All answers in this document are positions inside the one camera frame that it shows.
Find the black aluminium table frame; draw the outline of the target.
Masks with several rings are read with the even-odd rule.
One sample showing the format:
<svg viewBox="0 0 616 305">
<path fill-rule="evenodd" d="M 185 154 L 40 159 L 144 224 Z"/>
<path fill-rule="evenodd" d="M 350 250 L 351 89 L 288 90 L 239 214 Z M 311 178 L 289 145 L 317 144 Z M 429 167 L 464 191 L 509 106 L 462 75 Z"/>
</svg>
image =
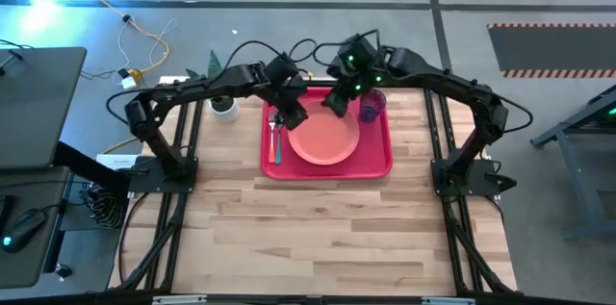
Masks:
<svg viewBox="0 0 616 305">
<path fill-rule="evenodd" d="M 506 303 L 516 295 L 514 277 L 491 292 L 447 230 L 431 187 L 424 95 L 396 89 L 389 97 L 391 117 L 407 114 L 403 128 L 417 142 L 397 143 L 391 174 L 370 181 L 267 178 L 259 100 L 245 100 L 231 124 L 203 103 L 173 110 L 165 130 L 199 160 L 196 184 L 177 198 L 149 196 L 132 222 L 127 263 L 161 235 L 172 208 L 183 211 L 182 225 L 145 281 L 115 286 L 98 302 L 151 305 L 154 296 L 204 294 L 207 305 L 422 305 L 426 296 Z"/>
</svg>

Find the black computer mouse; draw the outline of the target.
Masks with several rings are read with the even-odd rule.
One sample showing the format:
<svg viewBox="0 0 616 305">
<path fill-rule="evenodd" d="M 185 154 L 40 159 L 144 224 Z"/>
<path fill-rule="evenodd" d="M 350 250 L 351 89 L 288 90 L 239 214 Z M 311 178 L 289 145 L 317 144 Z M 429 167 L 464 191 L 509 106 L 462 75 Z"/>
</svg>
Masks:
<svg viewBox="0 0 616 305">
<path fill-rule="evenodd" d="M 2 236 L 2 249 L 12 254 L 19 252 L 45 221 L 46 215 L 41 209 L 29 209 L 24 212 Z"/>
</svg>

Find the white label card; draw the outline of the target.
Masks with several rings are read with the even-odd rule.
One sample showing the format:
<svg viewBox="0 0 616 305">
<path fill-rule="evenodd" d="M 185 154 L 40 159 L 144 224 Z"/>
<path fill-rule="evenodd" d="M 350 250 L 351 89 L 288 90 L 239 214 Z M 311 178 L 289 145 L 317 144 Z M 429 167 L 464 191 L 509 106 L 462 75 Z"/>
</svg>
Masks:
<svg viewBox="0 0 616 305">
<path fill-rule="evenodd" d="M 137 158 L 137 154 L 98 154 L 95 160 L 112 170 L 121 170 L 132 168 Z"/>
</svg>

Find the blue faceted plastic cup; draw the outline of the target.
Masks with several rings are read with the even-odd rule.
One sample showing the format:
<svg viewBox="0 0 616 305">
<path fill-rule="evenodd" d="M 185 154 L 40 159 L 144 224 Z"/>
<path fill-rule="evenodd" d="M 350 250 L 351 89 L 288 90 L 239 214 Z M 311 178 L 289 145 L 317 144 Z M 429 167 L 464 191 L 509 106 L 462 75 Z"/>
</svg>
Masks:
<svg viewBox="0 0 616 305">
<path fill-rule="evenodd" d="M 360 96 L 359 119 L 364 123 L 375 122 L 386 107 L 385 94 L 379 89 L 371 89 Z"/>
</svg>

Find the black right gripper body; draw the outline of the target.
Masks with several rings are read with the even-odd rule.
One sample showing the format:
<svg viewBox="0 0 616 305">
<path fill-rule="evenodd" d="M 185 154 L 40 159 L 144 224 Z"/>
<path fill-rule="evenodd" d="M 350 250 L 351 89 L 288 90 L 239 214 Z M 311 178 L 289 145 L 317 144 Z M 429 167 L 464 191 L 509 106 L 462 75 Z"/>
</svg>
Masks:
<svg viewBox="0 0 616 305">
<path fill-rule="evenodd" d="M 336 79 L 336 84 L 332 89 L 334 96 L 339 99 L 353 100 L 383 82 L 384 70 L 369 68 L 348 71 L 343 66 L 335 66 L 331 76 Z"/>
</svg>

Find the black mat with orange stripes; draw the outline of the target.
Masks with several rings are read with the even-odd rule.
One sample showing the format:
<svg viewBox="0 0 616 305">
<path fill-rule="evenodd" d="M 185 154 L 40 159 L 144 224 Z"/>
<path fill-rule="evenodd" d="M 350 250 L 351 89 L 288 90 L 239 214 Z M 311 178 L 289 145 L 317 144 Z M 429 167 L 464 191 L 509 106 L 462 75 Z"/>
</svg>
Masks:
<svg viewBox="0 0 616 305">
<path fill-rule="evenodd" d="M 487 30 L 505 78 L 616 78 L 616 23 L 491 23 Z"/>
</svg>

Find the orange plastic plate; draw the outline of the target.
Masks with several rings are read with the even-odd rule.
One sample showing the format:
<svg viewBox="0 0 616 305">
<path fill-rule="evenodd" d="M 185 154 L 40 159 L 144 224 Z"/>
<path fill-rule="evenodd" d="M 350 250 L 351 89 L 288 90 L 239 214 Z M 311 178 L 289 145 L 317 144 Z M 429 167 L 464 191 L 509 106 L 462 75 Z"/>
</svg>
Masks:
<svg viewBox="0 0 616 305">
<path fill-rule="evenodd" d="M 303 107 L 308 118 L 288 132 L 297 156 L 313 165 L 335 165 L 347 159 L 360 139 L 357 117 L 351 111 L 338 117 L 317 100 L 305 102 Z"/>
</svg>

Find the black desk support beam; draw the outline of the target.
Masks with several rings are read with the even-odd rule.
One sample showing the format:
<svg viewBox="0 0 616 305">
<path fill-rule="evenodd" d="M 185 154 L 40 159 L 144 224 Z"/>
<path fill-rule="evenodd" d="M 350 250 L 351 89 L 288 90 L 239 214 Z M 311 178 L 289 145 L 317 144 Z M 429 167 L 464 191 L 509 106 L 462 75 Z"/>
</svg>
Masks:
<svg viewBox="0 0 616 305">
<path fill-rule="evenodd" d="M 76 175 L 92 181 L 105 190 L 123 196 L 128 194 L 130 178 L 127 175 L 100 164 L 61 141 L 56 146 L 52 165 L 68 167 Z"/>
</svg>

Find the red plastic tray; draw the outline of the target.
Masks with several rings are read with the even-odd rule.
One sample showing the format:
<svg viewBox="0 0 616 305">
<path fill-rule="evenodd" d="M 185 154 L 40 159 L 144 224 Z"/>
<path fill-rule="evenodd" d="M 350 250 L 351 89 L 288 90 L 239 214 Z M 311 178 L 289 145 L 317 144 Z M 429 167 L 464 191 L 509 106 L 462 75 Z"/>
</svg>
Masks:
<svg viewBox="0 0 616 305">
<path fill-rule="evenodd" d="M 283 181 L 377 179 L 389 173 L 393 151 L 387 112 L 382 111 L 375 122 L 359 122 L 360 139 L 355 151 L 335 165 L 313 165 L 302 160 L 292 149 L 288 130 L 282 131 L 282 163 L 269 163 L 269 112 L 274 107 L 265 103 L 261 118 L 261 169 L 270 178 Z"/>
</svg>

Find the black keyboard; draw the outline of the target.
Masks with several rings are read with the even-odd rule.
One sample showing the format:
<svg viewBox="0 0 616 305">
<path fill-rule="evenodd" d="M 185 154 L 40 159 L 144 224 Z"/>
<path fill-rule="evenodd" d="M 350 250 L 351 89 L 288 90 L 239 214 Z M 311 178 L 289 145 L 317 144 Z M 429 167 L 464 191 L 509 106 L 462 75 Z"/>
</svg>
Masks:
<svg viewBox="0 0 616 305">
<path fill-rule="evenodd" d="M 0 237 L 8 224 L 15 197 L 13 195 L 0 194 Z"/>
</svg>

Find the green plant in white pot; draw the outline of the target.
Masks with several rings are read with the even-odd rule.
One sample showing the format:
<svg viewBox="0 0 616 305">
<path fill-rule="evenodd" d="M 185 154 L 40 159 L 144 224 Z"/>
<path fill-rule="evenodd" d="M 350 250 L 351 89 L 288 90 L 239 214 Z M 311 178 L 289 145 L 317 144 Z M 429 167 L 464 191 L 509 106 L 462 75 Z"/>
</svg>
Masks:
<svg viewBox="0 0 616 305">
<path fill-rule="evenodd" d="M 217 79 L 222 73 L 222 70 L 222 64 L 218 56 L 211 50 L 206 73 L 198 74 L 191 69 L 186 69 L 186 72 L 190 79 Z M 208 105 L 215 118 L 220 121 L 232 122 L 236 120 L 240 114 L 239 105 L 233 97 L 219 96 L 211 98 L 208 100 Z"/>
</svg>

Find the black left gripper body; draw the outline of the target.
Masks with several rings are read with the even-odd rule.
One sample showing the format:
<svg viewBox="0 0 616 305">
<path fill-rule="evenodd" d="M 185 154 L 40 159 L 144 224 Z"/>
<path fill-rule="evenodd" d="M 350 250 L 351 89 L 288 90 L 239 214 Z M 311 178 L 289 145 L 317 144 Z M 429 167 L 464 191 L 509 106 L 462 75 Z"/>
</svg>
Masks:
<svg viewBox="0 0 616 305">
<path fill-rule="evenodd" d="M 282 84 L 272 85 L 268 88 L 267 102 L 280 112 L 287 112 L 299 105 L 299 97 L 307 91 L 307 85 L 303 78 L 293 77 Z"/>
</svg>

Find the spoon with teal handle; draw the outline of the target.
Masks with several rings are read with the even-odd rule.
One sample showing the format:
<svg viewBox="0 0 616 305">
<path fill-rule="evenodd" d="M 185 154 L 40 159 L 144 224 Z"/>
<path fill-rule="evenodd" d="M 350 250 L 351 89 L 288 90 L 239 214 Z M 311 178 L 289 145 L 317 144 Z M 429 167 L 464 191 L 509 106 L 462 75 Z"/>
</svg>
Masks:
<svg viewBox="0 0 616 305">
<path fill-rule="evenodd" d="M 277 165 L 282 163 L 282 128 L 284 127 L 284 118 L 281 113 L 276 113 L 274 116 L 274 131 L 275 131 L 275 149 L 274 149 L 274 162 Z"/>
</svg>

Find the black computer desk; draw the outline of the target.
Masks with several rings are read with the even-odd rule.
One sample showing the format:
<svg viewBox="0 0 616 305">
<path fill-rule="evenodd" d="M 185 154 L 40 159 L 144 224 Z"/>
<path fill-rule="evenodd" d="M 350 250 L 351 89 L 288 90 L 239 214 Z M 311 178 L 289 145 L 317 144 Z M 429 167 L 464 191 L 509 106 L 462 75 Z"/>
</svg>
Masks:
<svg viewBox="0 0 616 305">
<path fill-rule="evenodd" d="M 4 233 L 29 209 L 41 209 L 46 215 L 45 223 L 17 253 L 5 252 L 0 237 L 0 290 L 28 288 L 37 283 L 56 231 L 57 215 L 64 204 L 68 181 L 69 170 L 65 167 L 0 174 L 0 194 L 15 197 Z"/>
</svg>

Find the silver metal bracket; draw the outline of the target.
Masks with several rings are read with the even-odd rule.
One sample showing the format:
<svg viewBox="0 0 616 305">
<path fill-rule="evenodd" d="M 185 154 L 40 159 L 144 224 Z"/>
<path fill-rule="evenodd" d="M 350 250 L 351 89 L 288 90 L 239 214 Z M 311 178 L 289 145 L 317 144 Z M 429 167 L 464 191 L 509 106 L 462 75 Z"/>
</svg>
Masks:
<svg viewBox="0 0 616 305">
<path fill-rule="evenodd" d="M 422 305 L 476 305 L 472 298 L 464 297 L 423 297 Z"/>
<path fill-rule="evenodd" d="M 170 294 L 154 296 L 151 305 L 207 305 L 204 294 Z"/>
</svg>

